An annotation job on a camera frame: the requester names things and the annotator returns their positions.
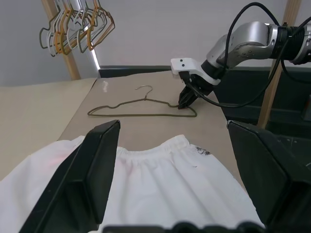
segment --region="white wall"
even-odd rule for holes
[[[62,56],[52,58],[39,45],[48,18],[41,0],[5,0],[0,7],[0,85],[28,85],[70,80]],[[90,52],[74,52],[83,78],[97,77]]]
[[[205,60],[238,12],[253,0],[102,0],[116,22],[115,30],[95,50],[101,66],[169,65],[171,58]],[[282,22],[287,0],[259,0]],[[310,12],[303,0],[297,22]],[[258,7],[249,8],[237,26],[249,21],[272,23]],[[245,61],[240,66],[271,66],[271,60]]]

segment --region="wooden pole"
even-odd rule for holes
[[[45,9],[45,12],[48,15],[49,20],[53,18],[57,14],[57,8],[55,6],[54,0],[41,0],[43,7]],[[74,60],[72,52],[70,54],[63,55],[63,58],[65,60],[66,66],[68,68],[69,74],[71,76],[71,80],[79,80],[81,79],[77,64]]]
[[[289,26],[293,26],[295,24],[296,16],[298,14],[300,4],[301,4],[301,0],[287,0],[287,4],[286,4],[284,16],[283,16],[283,23],[286,22]],[[272,62],[270,73],[272,71],[272,68],[275,62],[276,62],[275,60]],[[281,76],[281,73],[282,73],[282,66],[281,64],[279,64],[277,67],[276,73],[264,94],[260,116],[259,116],[258,124],[257,124],[257,126],[263,129],[266,128],[266,125],[269,120],[273,100],[276,94],[278,80]]]

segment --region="beige table surface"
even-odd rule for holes
[[[184,88],[181,80],[173,78],[170,71],[98,79],[59,139],[72,140],[80,135],[86,135],[95,126],[117,118],[121,121],[118,145],[128,150],[148,150],[174,136],[184,134],[190,143],[210,151],[242,184],[226,128],[226,118],[219,107],[201,99],[196,100],[192,105],[198,113],[196,118],[94,117],[87,115],[89,110],[100,105],[115,106],[124,101],[143,98],[149,88],[135,90],[141,85],[151,85],[154,88],[148,98],[168,101],[174,105],[178,104],[179,93]],[[209,98],[217,101],[214,93],[211,93]],[[149,101],[100,111],[103,114],[187,114],[189,112],[189,110],[171,109],[167,105]]]
[[[57,141],[96,79],[0,87],[0,181]]]

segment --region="white shorts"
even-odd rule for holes
[[[251,199],[207,150],[184,135],[145,151],[118,148],[109,200],[100,227],[187,221],[198,227],[260,223]]]
[[[58,166],[84,137],[54,142],[28,156],[0,182],[0,232],[16,233]],[[246,192],[206,150],[176,136],[146,151],[118,147],[103,223],[160,225],[180,221],[198,227],[260,223]]]

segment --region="gray hanger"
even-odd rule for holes
[[[143,86],[136,88],[135,90],[138,90],[138,89],[145,87],[145,86],[150,87],[151,90],[148,91],[147,94],[145,95],[145,97],[142,99],[126,101],[123,103],[119,103],[116,106],[108,106],[108,105],[99,106],[99,107],[93,108],[87,114],[89,116],[93,116],[93,117],[196,117],[198,115],[197,112],[191,107],[187,107],[187,108],[189,108],[194,113],[193,115],[163,114],[163,113],[160,113],[160,114],[94,114],[96,111],[101,110],[103,108],[115,109],[115,108],[120,107],[121,105],[140,102],[140,101],[151,101],[151,102],[163,103],[163,104],[166,104],[167,106],[169,106],[170,108],[177,108],[178,107],[178,105],[171,105],[170,103],[165,102],[165,101],[147,98],[147,95],[153,91],[153,88],[150,85],[143,85]]]

